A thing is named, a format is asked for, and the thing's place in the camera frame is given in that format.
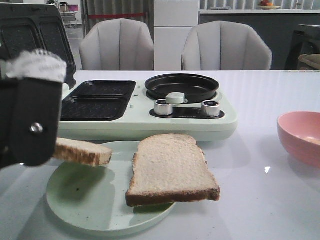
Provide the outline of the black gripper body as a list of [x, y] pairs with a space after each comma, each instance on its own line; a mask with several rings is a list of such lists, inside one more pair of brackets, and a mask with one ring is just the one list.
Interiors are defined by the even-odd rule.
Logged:
[[67, 64], [44, 49], [0, 51], [0, 167], [46, 163], [54, 154]]

